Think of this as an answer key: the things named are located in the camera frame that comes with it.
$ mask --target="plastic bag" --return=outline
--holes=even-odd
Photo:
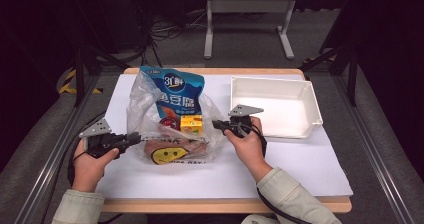
[[[157,70],[176,72],[173,69]],[[127,108],[127,133],[140,133],[142,142],[138,145],[138,151],[141,159],[155,164],[206,163],[213,160],[223,143],[221,131],[212,125],[212,120],[223,119],[213,101],[206,94],[200,94],[198,101],[202,132],[184,133],[160,123],[163,117],[160,117],[160,109],[154,104],[163,95],[152,78],[140,70],[131,89]]]

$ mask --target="smiley face sticker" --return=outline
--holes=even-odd
[[[165,147],[155,150],[151,158],[155,164],[161,165],[182,158],[187,154],[188,150],[184,147]]]

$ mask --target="white paper sheet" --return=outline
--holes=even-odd
[[[223,115],[230,109],[231,76],[204,75],[204,93]],[[105,116],[114,133],[126,133],[126,108],[135,77],[123,74],[115,87]],[[298,75],[272,75],[272,78],[301,79]],[[139,159],[137,148],[130,147],[120,159],[106,167],[96,191],[108,199],[257,198],[255,181],[231,143],[224,140],[220,155],[206,164],[146,164]],[[267,140],[266,160],[289,172],[312,195],[353,195],[323,127],[313,130],[307,139]]]

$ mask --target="white tray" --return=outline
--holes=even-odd
[[[232,77],[231,108],[238,104],[263,108],[264,136],[307,138],[323,124],[310,81]]]

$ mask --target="person's left hand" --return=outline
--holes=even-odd
[[[83,140],[78,143],[74,158],[84,152]],[[74,161],[75,179],[72,189],[81,192],[94,192],[97,183],[103,176],[104,169],[119,153],[117,148],[110,150],[102,157],[96,159],[89,154],[82,154]]]

